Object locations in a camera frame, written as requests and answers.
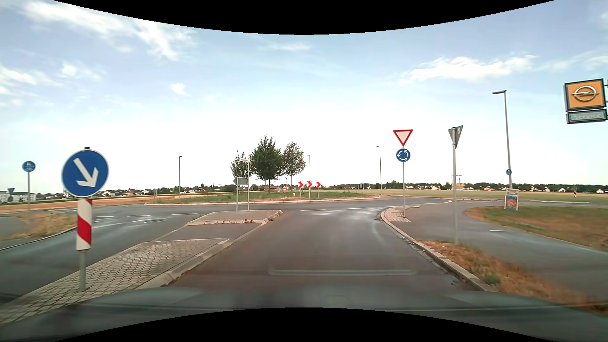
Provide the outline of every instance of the blue round sign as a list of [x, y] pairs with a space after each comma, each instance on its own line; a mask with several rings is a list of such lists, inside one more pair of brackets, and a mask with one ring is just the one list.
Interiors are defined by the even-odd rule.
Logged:
[[34, 164], [33, 161], [26, 161], [23, 164], [21, 164], [21, 168], [25, 172], [32, 172], [36, 169], [36, 164]]
[[397, 151], [397, 160], [398, 161], [402, 161], [402, 162], [406, 162], [410, 159], [410, 152], [405, 149], [405, 148], [400, 148]]
[[82, 150], [67, 159], [61, 170], [61, 182], [75, 197], [88, 197], [98, 192], [108, 179], [108, 162], [101, 153]]

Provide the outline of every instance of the triangular sign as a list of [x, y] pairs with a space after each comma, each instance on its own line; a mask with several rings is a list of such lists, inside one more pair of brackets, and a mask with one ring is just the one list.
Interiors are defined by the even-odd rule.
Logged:
[[[452, 131], [456, 128], [456, 141], [454, 141], [454, 136], [452, 135]], [[458, 127], [452, 127], [447, 130], [450, 133], [450, 139], [452, 139], [452, 143], [455, 145], [454, 147], [458, 147], [458, 140], [460, 139], [460, 133], [462, 133], [462, 125]]]
[[393, 130], [393, 133], [399, 139], [401, 146], [405, 146], [407, 140], [410, 138], [410, 134], [412, 134], [413, 130]]

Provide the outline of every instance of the tree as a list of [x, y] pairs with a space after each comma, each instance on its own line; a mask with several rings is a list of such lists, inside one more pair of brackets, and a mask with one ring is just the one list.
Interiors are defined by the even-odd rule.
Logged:
[[304, 160], [304, 151], [300, 148], [300, 146], [292, 141], [285, 146], [283, 150], [283, 173], [281, 175], [286, 175], [291, 177], [291, 184], [289, 185], [289, 189], [291, 190], [294, 185], [294, 175], [304, 171], [306, 168], [306, 161]]
[[258, 147], [249, 156], [251, 160], [251, 171], [264, 182], [276, 180], [277, 177], [283, 174], [281, 150], [275, 147], [276, 142], [273, 137], [268, 138], [265, 134], [260, 140]]
[[247, 162], [241, 161], [241, 158], [245, 158], [245, 152], [241, 152], [239, 155], [237, 151], [237, 157], [230, 162], [230, 171], [235, 178], [247, 178]]

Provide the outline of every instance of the car hood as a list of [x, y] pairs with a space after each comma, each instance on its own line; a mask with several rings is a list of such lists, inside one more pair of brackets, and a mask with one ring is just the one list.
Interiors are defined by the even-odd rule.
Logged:
[[124, 291], [6, 324], [0, 327], [0, 341], [67, 338], [199, 313], [286, 307], [409, 313], [553, 341], [604, 341], [608, 336], [606, 316], [531, 298], [482, 291], [422, 295], [401, 288], [338, 284], [239, 293], [184, 287]]

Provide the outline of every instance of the red triangle sign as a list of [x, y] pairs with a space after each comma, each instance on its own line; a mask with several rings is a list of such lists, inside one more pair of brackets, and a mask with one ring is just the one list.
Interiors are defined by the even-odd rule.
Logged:
[[412, 134], [412, 131], [413, 130], [394, 130], [393, 133], [397, 136], [397, 139], [399, 139], [401, 146], [405, 146], [407, 140]]

